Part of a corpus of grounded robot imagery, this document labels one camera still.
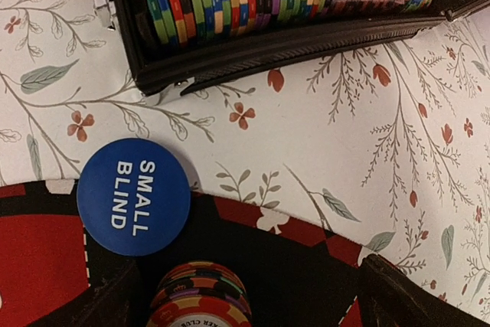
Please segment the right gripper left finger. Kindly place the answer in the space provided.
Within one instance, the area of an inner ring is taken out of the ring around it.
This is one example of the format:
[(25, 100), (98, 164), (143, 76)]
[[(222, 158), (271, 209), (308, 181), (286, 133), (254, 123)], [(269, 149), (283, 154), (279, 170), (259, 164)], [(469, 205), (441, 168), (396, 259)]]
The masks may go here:
[(77, 298), (31, 326), (143, 326), (144, 289), (134, 261), (118, 267), (101, 286)]

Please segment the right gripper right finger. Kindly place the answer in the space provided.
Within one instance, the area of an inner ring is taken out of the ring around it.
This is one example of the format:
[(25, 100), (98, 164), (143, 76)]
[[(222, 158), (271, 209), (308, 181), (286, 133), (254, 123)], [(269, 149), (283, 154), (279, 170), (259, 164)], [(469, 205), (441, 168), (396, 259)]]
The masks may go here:
[(424, 291), (377, 254), (359, 268), (358, 302), (364, 326), (486, 326)]

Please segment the red orange chip stack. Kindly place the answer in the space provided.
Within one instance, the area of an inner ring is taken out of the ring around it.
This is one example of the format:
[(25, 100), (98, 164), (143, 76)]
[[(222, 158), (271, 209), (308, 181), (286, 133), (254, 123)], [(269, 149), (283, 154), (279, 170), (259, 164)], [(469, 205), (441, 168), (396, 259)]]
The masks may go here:
[(251, 326), (246, 288), (230, 269), (191, 261), (171, 269), (150, 303), (148, 326)]

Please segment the blue small blind button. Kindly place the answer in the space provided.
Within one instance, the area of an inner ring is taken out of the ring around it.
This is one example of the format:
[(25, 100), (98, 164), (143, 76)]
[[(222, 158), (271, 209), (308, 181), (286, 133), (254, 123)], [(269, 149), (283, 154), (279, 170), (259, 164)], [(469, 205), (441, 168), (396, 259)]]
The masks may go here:
[(98, 244), (142, 257), (164, 249), (182, 232), (191, 190), (183, 167), (166, 148), (147, 139), (119, 139), (83, 167), (77, 208)]

